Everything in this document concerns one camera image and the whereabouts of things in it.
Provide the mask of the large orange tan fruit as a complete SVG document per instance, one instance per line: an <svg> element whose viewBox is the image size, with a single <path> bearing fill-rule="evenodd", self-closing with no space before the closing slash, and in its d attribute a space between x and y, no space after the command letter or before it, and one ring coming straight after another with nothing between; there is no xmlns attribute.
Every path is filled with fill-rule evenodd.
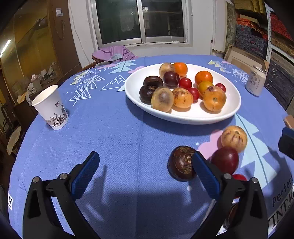
<svg viewBox="0 0 294 239"><path fill-rule="evenodd" d="M208 87L202 98L205 108L211 112L221 111L227 100L224 91L217 86Z"/></svg>

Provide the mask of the orange tan spotted fruit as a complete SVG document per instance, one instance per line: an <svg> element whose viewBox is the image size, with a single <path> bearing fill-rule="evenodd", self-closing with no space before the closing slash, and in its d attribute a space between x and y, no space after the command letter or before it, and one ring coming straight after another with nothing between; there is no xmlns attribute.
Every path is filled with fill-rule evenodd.
<svg viewBox="0 0 294 239"><path fill-rule="evenodd" d="M181 109L190 108L193 104L193 96L184 88L173 89L174 102L173 104Z"/></svg>

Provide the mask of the red cherry tomato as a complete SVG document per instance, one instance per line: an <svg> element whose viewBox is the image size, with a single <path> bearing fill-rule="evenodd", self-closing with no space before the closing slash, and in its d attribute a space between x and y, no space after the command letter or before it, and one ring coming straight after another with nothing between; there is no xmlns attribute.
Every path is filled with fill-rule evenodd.
<svg viewBox="0 0 294 239"><path fill-rule="evenodd" d="M223 84L218 83L215 86L219 87L221 90L223 90L224 92L226 92L226 87Z"/></svg>
<svg viewBox="0 0 294 239"><path fill-rule="evenodd" d="M247 181L246 177L242 174L233 174L232 177L235 180L239 180L239 181Z"/></svg>
<svg viewBox="0 0 294 239"><path fill-rule="evenodd" d="M191 95L193 96L193 101L196 102L200 98L200 93L196 88L188 88L187 89Z"/></svg>
<svg viewBox="0 0 294 239"><path fill-rule="evenodd" d="M192 88L192 82L189 78L183 77L179 80L179 87L184 89Z"/></svg>

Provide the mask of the dark red plum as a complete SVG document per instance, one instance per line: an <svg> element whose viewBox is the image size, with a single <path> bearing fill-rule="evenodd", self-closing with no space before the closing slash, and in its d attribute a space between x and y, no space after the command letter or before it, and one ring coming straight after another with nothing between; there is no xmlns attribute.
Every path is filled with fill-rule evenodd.
<svg viewBox="0 0 294 239"><path fill-rule="evenodd" d="M165 72L163 76L164 83L170 88L177 87L179 84L179 80L180 80L179 74L177 74L174 71Z"/></svg>
<svg viewBox="0 0 294 239"><path fill-rule="evenodd" d="M239 165L239 155L236 149L224 146L216 150L210 157L210 163L223 173L234 174Z"/></svg>

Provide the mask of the pale tan round fruit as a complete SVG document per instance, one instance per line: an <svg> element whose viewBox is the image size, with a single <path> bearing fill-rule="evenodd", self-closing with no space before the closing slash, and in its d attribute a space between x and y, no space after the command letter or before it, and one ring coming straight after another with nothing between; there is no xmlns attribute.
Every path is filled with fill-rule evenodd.
<svg viewBox="0 0 294 239"><path fill-rule="evenodd" d="M152 108L162 112L169 112L173 106L173 103L173 92L167 87L158 87L151 97Z"/></svg>

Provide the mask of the tan passion fruit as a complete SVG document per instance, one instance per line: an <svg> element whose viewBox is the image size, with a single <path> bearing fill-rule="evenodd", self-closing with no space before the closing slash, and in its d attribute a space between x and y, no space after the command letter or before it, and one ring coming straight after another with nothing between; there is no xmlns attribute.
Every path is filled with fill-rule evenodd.
<svg viewBox="0 0 294 239"><path fill-rule="evenodd" d="M232 147L238 153L245 150L247 143L247 134L241 127L236 125L228 126L221 135L222 146Z"/></svg>

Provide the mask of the beverage can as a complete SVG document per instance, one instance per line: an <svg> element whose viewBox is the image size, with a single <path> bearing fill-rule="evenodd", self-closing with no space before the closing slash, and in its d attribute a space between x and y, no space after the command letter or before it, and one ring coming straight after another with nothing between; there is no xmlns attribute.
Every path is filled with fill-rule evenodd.
<svg viewBox="0 0 294 239"><path fill-rule="evenodd" d="M260 67L253 66L251 68L245 88L250 94L254 95L255 97L259 97L261 95L265 81L266 72Z"/></svg>

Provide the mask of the white oval plate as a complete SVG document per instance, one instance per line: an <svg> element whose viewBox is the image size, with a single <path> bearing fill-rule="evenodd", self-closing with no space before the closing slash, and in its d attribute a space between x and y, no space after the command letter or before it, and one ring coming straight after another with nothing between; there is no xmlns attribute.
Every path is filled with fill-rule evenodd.
<svg viewBox="0 0 294 239"><path fill-rule="evenodd" d="M233 116L241 95L211 69L184 63L150 65L125 81L130 101L145 112L180 124L213 124Z"/></svg>

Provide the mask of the yellow orange tomato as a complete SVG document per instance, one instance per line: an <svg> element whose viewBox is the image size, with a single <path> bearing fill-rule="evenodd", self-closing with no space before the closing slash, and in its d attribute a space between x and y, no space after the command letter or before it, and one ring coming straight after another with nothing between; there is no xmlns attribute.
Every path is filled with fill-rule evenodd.
<svg viewBox="0 0 294 239"><path fill-rule="evenodd" d="M198 85L198 91L200 95L202 96L204 92L207 90L207 88L210 86L213 86L213 84L210 81L201 81Z"/></svg>

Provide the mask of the orange tangerine front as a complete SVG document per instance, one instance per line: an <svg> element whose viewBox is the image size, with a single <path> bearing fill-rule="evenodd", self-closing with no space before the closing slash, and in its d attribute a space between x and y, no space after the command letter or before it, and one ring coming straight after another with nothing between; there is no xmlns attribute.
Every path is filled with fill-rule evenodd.
<svg viewBox="0 0 294 239"><path fill-rule="evenodd" d="M195 83L199 85L203 81L213 83L213 76L209 71L200 71L195 75Z"/></svg>

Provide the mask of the orange tangerine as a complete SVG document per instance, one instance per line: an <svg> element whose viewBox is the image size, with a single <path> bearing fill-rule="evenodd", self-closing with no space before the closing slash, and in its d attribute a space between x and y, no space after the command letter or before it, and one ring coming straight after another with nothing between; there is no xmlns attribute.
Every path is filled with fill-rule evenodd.
<svg viewBox="0 0 294 239"><path fill-rule="evenodd" d="M195 75L195 83L199 85L203 81L213 83L213 76L209 71L200 71Z"/></svg>
<svg viewBox="0 0 294 239"><path fill-rule="evenodd" d="M179 76L182 77L186 77L187 73L188 73L188 67L185 63L183 62L175 62L173 64L174 66L174 71L179 74Z"/></svg>

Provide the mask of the shelf with stacked fabrics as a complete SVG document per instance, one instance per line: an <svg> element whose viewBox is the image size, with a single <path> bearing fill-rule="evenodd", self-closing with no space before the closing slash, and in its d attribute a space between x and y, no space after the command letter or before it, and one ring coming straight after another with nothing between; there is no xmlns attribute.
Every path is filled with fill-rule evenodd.
<svg viewBox="0 0 294 239"><path fill-rule="evenodd" d="M293 102L293 39L264 1L228 1L226 45L263 60L269 73L266 89L287 110Z"/></svg>

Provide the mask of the white paper cup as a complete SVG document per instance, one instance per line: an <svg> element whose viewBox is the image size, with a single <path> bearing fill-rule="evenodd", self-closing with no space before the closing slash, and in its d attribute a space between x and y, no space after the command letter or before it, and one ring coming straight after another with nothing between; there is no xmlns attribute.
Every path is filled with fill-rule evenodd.
<svg viewBox="0 0 294 239"><path fill-rule="evenodd" d="M44 89L34 98L31 105L55 131L62 129L69 120L57 85Z"/></svg>

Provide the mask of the orange tangerine back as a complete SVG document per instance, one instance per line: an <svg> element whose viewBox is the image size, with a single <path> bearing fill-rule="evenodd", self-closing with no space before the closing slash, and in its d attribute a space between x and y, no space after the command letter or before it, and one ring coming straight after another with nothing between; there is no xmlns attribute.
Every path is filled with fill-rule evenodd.
<svg viewBox="0 0 294 239"><path fill-rule="evenodd" d="M187 73L188 73L188 67L185 63L183 62L175 62L173 64L174 66L174 71L179 74L179 76L182 77L186 77Z"/></svg>

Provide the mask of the dark brown wrinkled fruit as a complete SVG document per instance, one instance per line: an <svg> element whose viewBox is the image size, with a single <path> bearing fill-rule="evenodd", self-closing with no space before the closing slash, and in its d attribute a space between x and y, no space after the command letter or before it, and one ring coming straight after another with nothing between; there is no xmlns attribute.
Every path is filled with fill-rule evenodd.
<svg viewBox="0 0 294 239"><path fill-rule="evenodd" d="M158 76L149 76L144 79L144 86L149 87L161 87L163 86L163 81Z"/></svg>

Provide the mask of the wooden glass cabinet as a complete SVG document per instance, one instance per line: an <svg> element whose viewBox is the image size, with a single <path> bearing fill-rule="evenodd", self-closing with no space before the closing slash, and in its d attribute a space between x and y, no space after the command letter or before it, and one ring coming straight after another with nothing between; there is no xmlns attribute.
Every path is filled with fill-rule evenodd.
<svg viewBox="0 0 294 239"><path fill-rule="evenodd" d="M1 70L13 101L26 92L31 76L53 69L62 84L81 69L68 1L22 1L1 30Z"/></svg>

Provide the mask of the purple cloth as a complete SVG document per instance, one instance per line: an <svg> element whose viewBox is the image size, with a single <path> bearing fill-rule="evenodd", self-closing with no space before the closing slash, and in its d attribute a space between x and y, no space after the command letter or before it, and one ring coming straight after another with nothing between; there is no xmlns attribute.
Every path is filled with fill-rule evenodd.
<svg viewBox="0 0 294 239"><path fill-rule="evenodd" d="M137 56L125 46L109 46L100 48L92 53L94 60L103 60L111 63L118 63L128 60L136 60Z"/></svg>

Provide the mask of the window with metal frame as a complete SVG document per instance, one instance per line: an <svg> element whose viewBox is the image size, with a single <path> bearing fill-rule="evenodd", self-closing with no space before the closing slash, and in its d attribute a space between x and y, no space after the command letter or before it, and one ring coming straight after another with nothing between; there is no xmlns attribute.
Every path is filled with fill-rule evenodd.
<svg viewBox="0 0 294 239"><path fill-rule="evenodd" d="M190 1L90 1L98 47L192 45Z"/></svg>

